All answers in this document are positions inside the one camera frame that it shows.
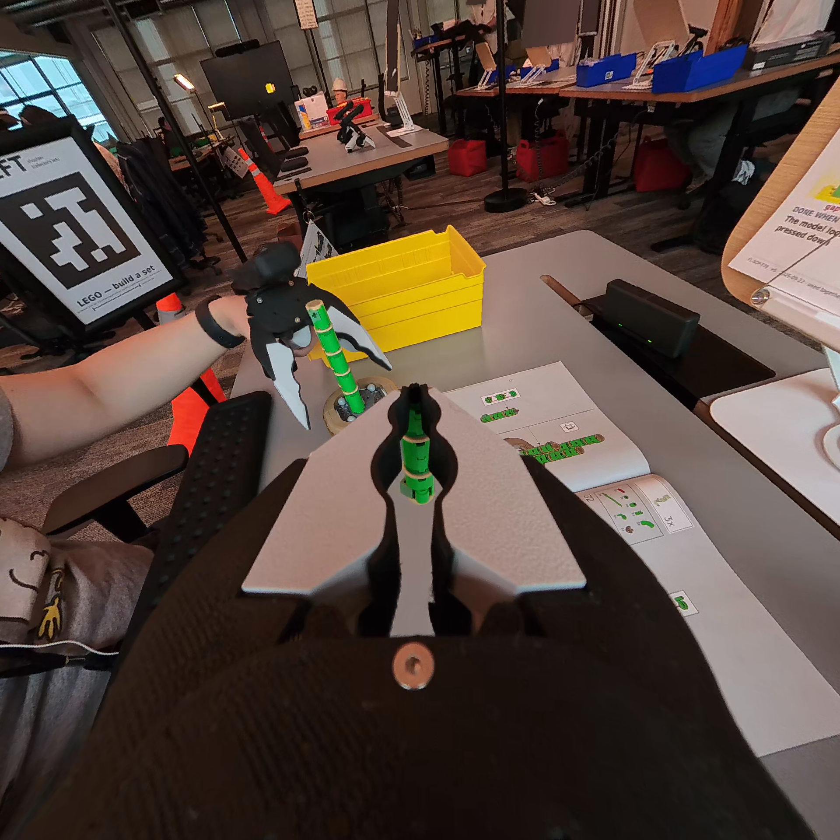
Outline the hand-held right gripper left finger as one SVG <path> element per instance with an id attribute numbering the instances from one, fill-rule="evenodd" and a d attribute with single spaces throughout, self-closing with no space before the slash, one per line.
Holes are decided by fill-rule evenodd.
<path id="1" fill-rule="evenodd" d="M 242 591 L 336 608 L 357 634 L 389 634 L 401 590 L 392 486 L 402 477 L 406 388 L 313 450 Z"/>

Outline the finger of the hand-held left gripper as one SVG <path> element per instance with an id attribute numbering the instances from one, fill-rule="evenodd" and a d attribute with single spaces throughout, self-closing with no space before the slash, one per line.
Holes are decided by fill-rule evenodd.
<path id="1" fill-rule="evenodd" d="M 322 302 L 340 342 L 354 351 L 363 352 L 384 370 L 392 370 L 382 349 L 343 301 L 337 296 L 322 296 Z"/>
<path id="2" fill-rule="evenodd" d="M 310 429 L 308 408 L 301 398 L 301 387 L 295 376 L 297 363 L 292 348 L 267 329 L 253 329 L 253 352 L 294 417 Z"/>

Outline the long green toy bamboo stalk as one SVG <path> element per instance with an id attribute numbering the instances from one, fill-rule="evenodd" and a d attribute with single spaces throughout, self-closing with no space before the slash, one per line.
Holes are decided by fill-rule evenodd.
<path id="1" fill-rule="evenodd" d="M 345 313 L 336 307 L 327 308 L 320 299 L 307 302 L 306 310 L 325 358 L 343 394 L 343 404 L 349 412 L 347 420 L 350 421 L 364 413 L 364 400 L 333 324 L 333 319 L 346 320 L 347 318 L 345 318 Z"/>

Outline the tan toy brick pot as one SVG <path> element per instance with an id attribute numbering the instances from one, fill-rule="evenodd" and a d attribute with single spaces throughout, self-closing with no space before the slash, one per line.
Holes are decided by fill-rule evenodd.
<path id="1" fill-rule="evenodd" d="M 358 416 L 352 410 L 354 404 L 361 403 L 364 413 L 391 392 L 399 391 L 392 380 L 380 375 L 360 378 L 357 380 L 357 386 L 358 398 L 349 398 L 339 388 L 325 402 L 322 416 L 331 435 L 336 435 L 354 422 L 354 418 Z"/>

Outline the short green toy bamboo stalk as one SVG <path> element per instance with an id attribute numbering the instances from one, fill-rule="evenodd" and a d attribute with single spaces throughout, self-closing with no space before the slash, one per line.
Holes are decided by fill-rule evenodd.
<path id="1" fill-rule="evenodd" d="M 412 402 L 408 410 L 406 433 L 401 440 L 400 491 L 417 505 L 425 505 L 434 498 L 435 479 L 429 468 L 430 449 L 420 405 Z"/>

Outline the grey desk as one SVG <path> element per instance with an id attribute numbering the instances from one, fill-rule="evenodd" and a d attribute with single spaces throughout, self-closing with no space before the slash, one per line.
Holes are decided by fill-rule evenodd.
<path id="1" fill-rule="evenodd" d="M 453 390 L 561 361 L 666 478 L 741 581 L 838 690 L 838 540 L 545 285 L 583 298 L 623 278 L 699 312 L 700 323 L 777 375 L 816 352 L 590 232 L 484 258 L 480 329 L 388 353 L 398 384 Z"/>

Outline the orange traffic cone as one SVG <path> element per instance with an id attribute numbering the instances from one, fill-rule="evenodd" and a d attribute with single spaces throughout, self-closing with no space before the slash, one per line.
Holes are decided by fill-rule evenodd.
<path id="1" fill-rule="evenodd" d="M 268 215 L 276 216 L 288 209 L 291 206 L 291 200 L 277 193 L 269 178 L 250 159 L 248 153 L 243 148 L 238 148 L 238 154 L 246 164 L 248 173 L 251 174 L 266 203 L 266 212 Z"/>
<path id="2" fill-rule="evenodd" d="M 186 310 L 175 293 L 158 300 L 156 309 L 160 324 L 186 315 Z M 190 386 L 171 401 L 173 421 L 167 444 L 182 445 L 192 453 L 209 407 L 223 403 L 226 399 L 213 369 L 207 369 L 201 375 L 197 388 Z"/>

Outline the black framed marker sign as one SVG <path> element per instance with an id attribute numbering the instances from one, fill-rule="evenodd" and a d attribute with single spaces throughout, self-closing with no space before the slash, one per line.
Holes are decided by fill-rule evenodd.
<path id="1" fill-rule="evenodd" d="M 10 290 L 76 337 L 186 283 L 73 117 L 2 132 L 1 263 Z"/>

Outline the black display screen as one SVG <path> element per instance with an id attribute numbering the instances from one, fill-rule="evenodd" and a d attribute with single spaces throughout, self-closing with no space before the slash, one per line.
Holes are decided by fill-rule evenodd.
<path id="1" fill-rule="evenodd" d="M 231 119 L 260 115 L 280 102 L 293 107 L 292 78 L 278 41 L 204 59 L 201 68 L 216 100 L 224 103 Z"/>

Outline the monitor with white stand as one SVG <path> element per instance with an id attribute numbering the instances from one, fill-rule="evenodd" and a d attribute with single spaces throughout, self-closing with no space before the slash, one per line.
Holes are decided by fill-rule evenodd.
<path id="1" fill-rule="evenodd" d="M 387 1 L 385 12 L 385 74 L 383 97 L 394 101 L 402 121 L 402 127 L 388 133 L 395 138 L 415 133 L 421 128 L 416 126 L 406 101 L 401 92 L 401 56 L 403 50 L 402 28 L 400 23 L 400 2 Z"/>

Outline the person's grey printed shirt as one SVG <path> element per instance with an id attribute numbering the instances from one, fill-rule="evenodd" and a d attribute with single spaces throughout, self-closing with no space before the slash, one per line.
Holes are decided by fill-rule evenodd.
<path id="1" fill-rule="evenodd" d="M 2 516 L 2 644 L 83 645 L 123 640 L 152 553 L 123 542 L 49 540 Z M 2 829 L 20 821 L 88 735 L 109 675 L 63 665 L 2 677 Z"/>

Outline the medium blue bin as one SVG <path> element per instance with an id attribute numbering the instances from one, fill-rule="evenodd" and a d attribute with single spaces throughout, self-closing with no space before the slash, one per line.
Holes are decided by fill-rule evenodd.
<path id="1" fill-rule="evenodd" d="M 576 66 L 575 84 L 579 88 L 593 88 L 605 83 L 621 81 L 633 76 L 637 53 L 614 54 L 601 59 L 581 59 Z"/>

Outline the printed instruction sheet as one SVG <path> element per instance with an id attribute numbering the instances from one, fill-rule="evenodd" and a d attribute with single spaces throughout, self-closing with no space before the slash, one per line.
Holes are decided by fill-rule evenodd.
<path id="1" fill-rule="evenodd" d="M 839 134 L 729 267 L 839 314 Z"/>

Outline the large blue bin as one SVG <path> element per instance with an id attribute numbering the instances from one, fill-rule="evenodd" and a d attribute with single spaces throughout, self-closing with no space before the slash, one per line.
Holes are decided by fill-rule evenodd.
<path id="1" fill-rule="evenodd" d="M 749 45 L 738 45 L 705 56 L 693 51 L 657 63 L 654 67 L 652 92 L 693 91 L 731 79 L 741 68 Z"/>

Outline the long wooden workbench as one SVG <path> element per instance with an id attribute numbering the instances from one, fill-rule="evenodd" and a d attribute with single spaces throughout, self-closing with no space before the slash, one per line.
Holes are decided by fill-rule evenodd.
<path id="1" fill-rule="evenodd" d="M 635 175 L 613 180 L 613 167 L 621 156 L 616 152 L 616 144 L 623 124 L 635 125 L 642 132 L 646 125 L 663 127 L 677 110 L 684 107 L 694 108 L 708 102 L 714 106 L 735 102 L 736 115 L 726 134 L 722 157 L 709 186 L 711 192 L 720 190 L 725 178 L 734 171 L 737 153 L 758 144 L 751 138 L 763 136 L 767 131 L 773 131 L 775 125 L 781 125 L 782 117 L 771 117 L 757 125 L 755 130 L 751 129 L 761 97 L 783 88 L 815 83 L 817 96 L 811 107 L 814 111 L 838 78 L 838 62 L 838 45 L 834 45 L 824 56 L 770 69 L 739 69 L 728 80 L 687 91 L 630 89 L 627 80 L 609 81 L 595 87 L 549 81 L 532 87 L 507 87 L 506 97 L 522 95 L 569 99 L 574 102 L 574 113 L 586 120 L 585 158 L 577 164 L 583 170 L 583 185 L 579 192 L 561 196 L 565 205 L 571 208 L 637 189 Z"/>

